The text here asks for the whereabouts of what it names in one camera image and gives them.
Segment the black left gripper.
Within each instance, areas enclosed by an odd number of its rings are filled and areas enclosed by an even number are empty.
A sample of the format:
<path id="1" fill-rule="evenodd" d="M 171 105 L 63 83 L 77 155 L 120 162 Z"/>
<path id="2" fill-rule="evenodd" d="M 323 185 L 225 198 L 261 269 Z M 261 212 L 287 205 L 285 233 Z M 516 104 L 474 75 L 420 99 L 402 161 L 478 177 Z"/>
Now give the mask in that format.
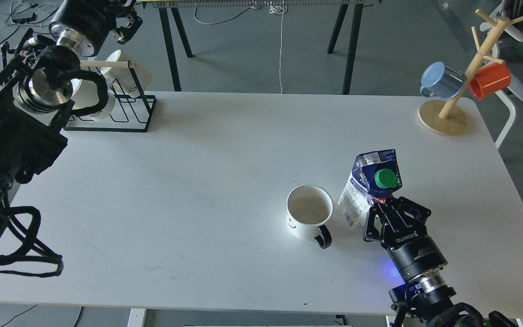
<path id="1" fill-rule="evenodd" d="M 136 0 L 65 0 L 49 24 L 55 45 L 79 57 L 97 56 L 110 31 L 118 44 L 128 43 L 143 24 Z M 116 26 L 116 20 L 122 26 Z"/>

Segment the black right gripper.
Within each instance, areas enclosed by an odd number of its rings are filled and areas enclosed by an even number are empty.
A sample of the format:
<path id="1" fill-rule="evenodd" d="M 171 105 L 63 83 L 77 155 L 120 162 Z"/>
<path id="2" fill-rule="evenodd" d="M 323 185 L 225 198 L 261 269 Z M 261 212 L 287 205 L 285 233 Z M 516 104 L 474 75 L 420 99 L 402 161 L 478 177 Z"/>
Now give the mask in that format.
<path id="1" fill-rule="evenodd" d="M 369 209 L 363 240 L 386 249 L 405 283 L 448 264 L 427 232 L 430 209 L 405 197 L 376 202 Z"/>

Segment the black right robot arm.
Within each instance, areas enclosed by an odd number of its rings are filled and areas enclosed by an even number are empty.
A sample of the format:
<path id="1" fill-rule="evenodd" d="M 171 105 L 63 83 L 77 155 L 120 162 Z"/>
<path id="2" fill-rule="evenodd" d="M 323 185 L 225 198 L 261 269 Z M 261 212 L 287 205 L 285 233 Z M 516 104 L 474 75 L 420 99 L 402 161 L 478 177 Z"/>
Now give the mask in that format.
<path id="1" fill-rule="evenodd" d="M 377 242 L 390 255 L 403 280 L 389 291 L 396 316 L 390 327 L 417 318 L 427 327 L 514 327 L 498 311 L 486 318 L 470 304 L 452 302 L 456 295 L 441 270 L 448 264 L 427 232 L 431 211 L 405 197 L 389 197 L 369 209 L 363 240 Z"/>

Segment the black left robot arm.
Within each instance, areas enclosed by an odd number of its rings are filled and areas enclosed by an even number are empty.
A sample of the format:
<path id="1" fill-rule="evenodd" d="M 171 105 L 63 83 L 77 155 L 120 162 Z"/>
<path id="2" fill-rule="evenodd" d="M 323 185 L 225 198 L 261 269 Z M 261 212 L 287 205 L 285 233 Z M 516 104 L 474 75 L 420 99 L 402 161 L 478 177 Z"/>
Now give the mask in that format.
<path id="1" fill-rule="evenodd" d="M 48 169 L 67 146 L 61 130 L 71 116 L 104 109 L 104 77 L 80 67 L 96 56 L 110 31 L 127 43 L 143 24 L 133 0 L 65 0 L 42 45 L 29 45 L 27 29 L 0 72 L 0 273 L 58 277 L 62 256 L 37 238 L 41 214 L 9 205 L 13 184 L 27 184 Z"/>

